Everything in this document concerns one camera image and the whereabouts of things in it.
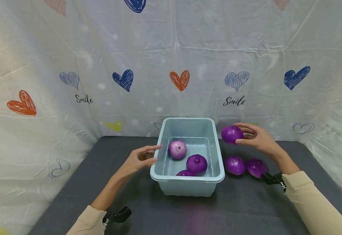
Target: right hand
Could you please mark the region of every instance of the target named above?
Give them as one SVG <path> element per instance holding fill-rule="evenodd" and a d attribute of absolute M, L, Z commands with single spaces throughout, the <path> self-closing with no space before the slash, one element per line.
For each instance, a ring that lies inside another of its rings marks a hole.
<path fill-rule="evenodd" d="M 236 139 L 236 144 L 253 146 L 270 158 L 285 153 L 265 129 L 250 123 L 236 123 L 235 126 L 240 127 L 244 133 L 248 133 L 244 135 L 244 139 Z"/>

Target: left hand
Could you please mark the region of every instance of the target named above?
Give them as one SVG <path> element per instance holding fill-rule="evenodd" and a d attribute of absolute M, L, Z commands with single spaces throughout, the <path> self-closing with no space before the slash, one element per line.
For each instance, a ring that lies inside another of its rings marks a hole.
<path fill-rule="evenodd" d="M 117 170 L 116 176 L 128 180 L 134 173 L 144 168 L 145 166 L 152 166 L 156 163 L 156 158 L 153 158 L 155 150 L 162 146 L 144 146 L 133 150 L 125 163 Z"/>

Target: blue heart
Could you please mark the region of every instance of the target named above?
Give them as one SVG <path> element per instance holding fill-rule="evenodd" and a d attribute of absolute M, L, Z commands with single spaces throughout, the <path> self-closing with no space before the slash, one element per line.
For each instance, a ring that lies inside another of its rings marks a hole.
<path fill-rule="evenodd" d="M 124 0 L 124 2 L 135 13 L 141 13 L 146 5 L 146 0 Z"/>
<path fill-rule="evenodd" d="M 70 163 L 69 163 L 69 161 L 63 160 L 63 159 L 60 159 L 60 158 L 56 159 L 56 161 L 57 161 L 57 164 L 59 165 L 59 168 L 56 168 L 56 169 L 54 169 L 53 171 L 50 172 L 50 174 L 49 174 L 50 178 L 55 178 L 55 177 L 62 176 L 62 175 L 64 175 L 65 173 L 67 173 L 67 171 L 69 171 L 69 169 L 70 169 Z M 66 164 L 67 164 L 67 167 L 66 167 L 66 168 L 63 168 L 63 167 L 61 166 L 61 163 L 66 163 Z"/>
<path fill-rule="evenodd" d="M 126 91 L 129 92 L 129 89 L 133 82 L 133 72 L 130 69 L 127 69 L 123 76 L 121 77 L 118 73 L 114 72 L 112 74 L 113 80 L 119 84 L 120 87 L 123 87 Z"/>
<path fill-rule="evenodd" d="M 292 91 L 296 87 L 297 84 L 299 84 L 304 77 L 306 77 L 309 74 L 309 71 L 311 71 L 311 67 L 305 66 L 304 68 L 300 69 L 297 74 L 295 74 L 295 71 L 290 70 L 284 74 L 284 84 Z"/>
<path fill-rule="evenodd" d="M 309 133 L 311 132 L 312 130 L 314 130 L 314 124 L 312 123 L 305 123 L 305 124 L 300 124 L 300 123 L 295 123 L 293 126 L 292 126 L 292 129 L 298 133 L 298 134 L 306 134 L 306 133 Z"/>
<path fill-rule="evenodd" d="M 227 86 L 235 88 L 236 91 L 239 90 L 239 88 L 247 82 L 249 79 L 249 72 L 247 71 L 242 71 L 239 72 L 238 74 L 235 74 L 234 72 L 229 72 L 226 75 L 226 78 L 224 79 L 224 83 Z"/>
<path fill-rule="evenodd" d="M 65 72 L 60 73 L 60 80 L 67 85 L 74 86 L 78 90 L 78 84 L 80 82 L 80 77 L 75 72 L 69 72 L 66 74 Z"/>

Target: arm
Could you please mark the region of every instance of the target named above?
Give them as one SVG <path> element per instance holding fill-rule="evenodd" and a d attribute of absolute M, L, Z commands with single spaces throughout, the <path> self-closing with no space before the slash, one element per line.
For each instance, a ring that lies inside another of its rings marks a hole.
<path fill-rule="evenodd" d="M 91 206 L 87 206 L 78 217 L 67 235 L 103 235 L 106 227 L 104 227 L 102 220 L 106 215 L 106 210 L 112 205 L 119 189 L 139 169 L 155 164 L 156 158 L 152 158 L 152 156 L 155 150 L 160 148 L 161 146 L 145 146 L 133 150 Z"/>
<path fill-rule="evenodd" d="M 271 136 L 264 129 L 248 123 L 237 123 L 236 126 L 249 133 L 245 139 L 238 139 L 237 144 L 254 146 L 275 161 L 287 185 L 285 194 L 295 205 L 309 232 L 312 235 L 342 234 L 342 215 Z"/>

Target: purple onion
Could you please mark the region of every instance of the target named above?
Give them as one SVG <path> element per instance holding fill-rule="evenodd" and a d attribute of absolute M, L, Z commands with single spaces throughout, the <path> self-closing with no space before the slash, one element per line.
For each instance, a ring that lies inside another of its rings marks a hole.
<path fill-rule="evenodd" d="M 244 161 L 238 156 L 227 157 L 224 165 L 229 173 L 236 176 L 242 175 L 246 170 Z"/>
<path fill-rule="evenodd" d="M 196 175 L 189 170 L 182 170 L 179 173 L 177 173 L 177 176 L 196 176 Z"/>
<path fill-rule="evenodd" d="M 168 154 L 175 159 L 183 159 L 186 156 L 186 145 L 181 140 L 174 140 L 168 145 Z"/>
<path fill-rule="evenodd" d="M 221 133 L 222 139 L 227 144 L 236 144 L 236 139 L 243 139 L 244 134 L 240 127 L 226 126 Z"/>
<path fill-rule="evenodd" d="M 246 168 L 255 178 L 261 178 L 262 174 L 269 171 L 267 164 L 258 158 L 250 158 L 246 162 Z"/>
<path fill-rule="evenodd" d="M 201 175 L 207 170 L 206 158 L 200 154 L 191 155 L 188 160 L 186 160 L 186 168 L 196 175 Z"/>

